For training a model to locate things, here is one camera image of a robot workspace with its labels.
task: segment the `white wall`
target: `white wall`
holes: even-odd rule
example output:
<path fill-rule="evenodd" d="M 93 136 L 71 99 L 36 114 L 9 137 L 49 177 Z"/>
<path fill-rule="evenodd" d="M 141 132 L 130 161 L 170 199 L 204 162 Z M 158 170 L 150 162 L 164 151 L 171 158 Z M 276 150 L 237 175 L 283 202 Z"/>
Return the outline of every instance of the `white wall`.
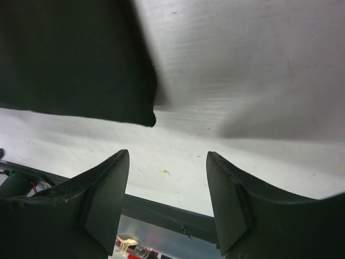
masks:
<path fill-rule="evenodd" d="M 169 99 L 157 125 L 0 110 L 6 160 L 72 177 L 127 148 L 127 193 L 207 215 L 209 150 L 301 195 L 345 190 L 345 1 L 137 4 Z"/>

